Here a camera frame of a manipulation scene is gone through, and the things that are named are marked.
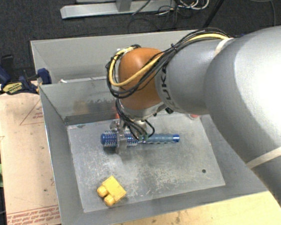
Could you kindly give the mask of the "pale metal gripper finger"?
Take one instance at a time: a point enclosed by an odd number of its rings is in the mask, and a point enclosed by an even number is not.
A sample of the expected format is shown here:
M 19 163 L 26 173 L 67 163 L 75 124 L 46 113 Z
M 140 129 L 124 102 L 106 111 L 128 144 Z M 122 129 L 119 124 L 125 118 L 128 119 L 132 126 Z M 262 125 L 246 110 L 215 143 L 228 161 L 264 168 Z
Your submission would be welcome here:
M 124 134 L 117 134 L 116 153 L 122 154 L 127 150 L 127 137 Z
M 121 120 L 120 119 L 114 119 L 110 126 L 110 131 L 114 134 L 120 134 L 122 132 L 122 127 L 121 127 Z

